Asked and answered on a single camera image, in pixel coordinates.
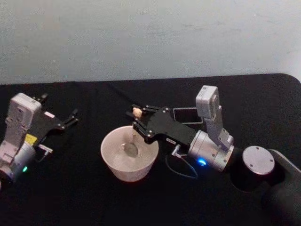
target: black wire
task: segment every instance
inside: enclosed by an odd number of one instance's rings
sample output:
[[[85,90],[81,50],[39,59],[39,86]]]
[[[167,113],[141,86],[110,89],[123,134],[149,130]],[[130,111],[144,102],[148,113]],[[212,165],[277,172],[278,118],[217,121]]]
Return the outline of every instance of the black wire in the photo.
[[[174,172],[174,173],[176,173],[176,174],[178,174],[178,175],[180,175],[180,176],[182,176],[182,177],[186,177],[186,178],[190,178],[190,179],[198,179],[198,173],[197,173],[196,170],[193,168],[193,166],[191,166],[191,165],[189,164],[189,162],[187,162],[185,159],[180,158],[184,163],[186,163],[186,164],[190,167],[190,169],[193,171],[193,173],[194,173],[195,176],[189,176],[189,175],[180,173],[180,172],[174,170],[173,168],[171,168],[170,165],[169,165],[169,163],[168,163],[167,157],[168,157],[168,155],[165,155],[165,164],[166,164],[166,166],[167,166],[172,172]]]
[[[116,87],[115,85],[113,85],[112,83],[108,83],[109,87],[114,90],[120,97],[122,97],[123,99],[125,99],[126,101],[130,102],[131,104],[135,104],[138,106],[144,106],[141,102],[137,101],[136,99],[131,98],[130,95],[128,95],[125,91],[123,91],[122,89]]]

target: green led light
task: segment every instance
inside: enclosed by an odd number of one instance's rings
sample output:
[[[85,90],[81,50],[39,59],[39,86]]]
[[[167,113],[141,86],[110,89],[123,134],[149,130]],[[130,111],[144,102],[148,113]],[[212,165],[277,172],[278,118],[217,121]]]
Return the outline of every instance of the green led light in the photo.
[[[28,167],[27,167],[27,166],[25,166],[25,167],[23,168],[22,172],[23,172],[23,173],[24,173],[24,172],[26,172],[26,171],[27,171],[27,169],[28,169]]]

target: black tablecloth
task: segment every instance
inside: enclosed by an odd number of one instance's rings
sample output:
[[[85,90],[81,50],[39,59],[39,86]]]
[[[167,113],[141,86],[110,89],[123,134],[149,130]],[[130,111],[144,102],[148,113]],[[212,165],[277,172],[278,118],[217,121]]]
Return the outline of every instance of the black tablecloth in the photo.
[[[273,148],[301,167],[301,84],[285,74],[0,86],[0,137],[18,92],[47,92],[45,110],[64,119],[78,108],[80,119],[63,136],[49,138],[51,156],[0,195],[0,225],[270,225],[260,205],[265,185],[243,193],[208,167],[195,165],[199,179],[191,180],[157,158],[143,180],[116,179],[100,144],[111,130],[131,124],[125,116],[131,103],[111,84],[138,103],[169,107],[195,106],[203,85],[218,86],[235,146]]]

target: cable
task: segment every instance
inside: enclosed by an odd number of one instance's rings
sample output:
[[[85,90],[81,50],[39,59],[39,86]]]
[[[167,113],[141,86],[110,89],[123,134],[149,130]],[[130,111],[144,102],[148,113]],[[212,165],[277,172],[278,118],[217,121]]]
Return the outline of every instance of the cable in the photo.
[[[135,104],[138,106],[144,106],[139,101],[132,99],[125,91],[119,89],[118,87],[114,86],[112,83],[109,83],[109,87],[114,90],[119,96],[121,96],[126,101],[130,102],[131,104]]]
[[[176,174],[178,174],[178,175],[180,175],[180,176],[182,176],[182,177],[186,177],[186,178],[190,178],[190,179],[198,179],[198,173],[197,173],[196,170],[193,168],[193,166],[191,166],[191,165],[189,164],[189,162],[187,162],[185,159],[180,158],[180,159],[181,159],[184,163],[186,163],[186,164],[189,166],[189,168],[193,171],[193,173],[194,173],[194,175],[195,175],[194,177],[193,177],[193,176],[186,175],[186,174],[182,174],[182,173],[180,173],[180,172],[175,171],[174,169],[172,169],[172,168],[169,166],[169,164],[168,164],[167,157],[168,157],[168,155],[165,156],[165,164],[166,164],[166,166],[167,166],[172,172],[174,172],[174,173],[176,173]]]
[[[40,158],[39,160],[35,159],[35,161],[37,163],[40,163],[41,161],[43,161],[46,158],[47,155],[44,155],[42,158]]]

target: white wall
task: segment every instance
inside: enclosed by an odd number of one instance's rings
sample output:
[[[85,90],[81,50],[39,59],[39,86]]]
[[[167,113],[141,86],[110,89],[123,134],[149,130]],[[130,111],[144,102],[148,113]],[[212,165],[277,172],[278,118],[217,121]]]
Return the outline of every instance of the white wall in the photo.
[[[288,73],[299,0],[0,0],[0,83]]]

